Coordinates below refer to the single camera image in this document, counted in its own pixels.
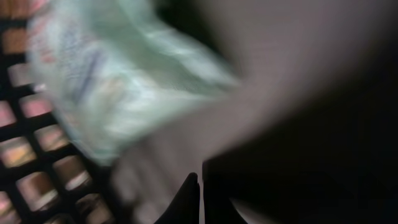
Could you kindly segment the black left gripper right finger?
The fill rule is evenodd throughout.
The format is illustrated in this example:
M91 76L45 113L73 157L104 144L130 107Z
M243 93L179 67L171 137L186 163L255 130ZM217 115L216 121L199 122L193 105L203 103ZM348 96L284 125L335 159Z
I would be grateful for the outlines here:
M202 179L206 224L248 224L210 174L208 161L202 164Z

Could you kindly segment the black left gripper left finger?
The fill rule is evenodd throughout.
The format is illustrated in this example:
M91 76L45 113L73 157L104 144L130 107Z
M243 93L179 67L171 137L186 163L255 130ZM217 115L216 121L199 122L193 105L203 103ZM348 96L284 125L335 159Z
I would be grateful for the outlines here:
M200 185L198 175L192 172L154 224L199 224L199 215Z

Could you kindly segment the light green wet wipes pack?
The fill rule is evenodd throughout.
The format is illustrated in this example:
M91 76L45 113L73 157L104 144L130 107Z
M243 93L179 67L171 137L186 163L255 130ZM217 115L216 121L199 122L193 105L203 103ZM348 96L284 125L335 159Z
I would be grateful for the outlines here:
M72 143L110 165L134 141L237 85L150 1L31 1L27 60Z

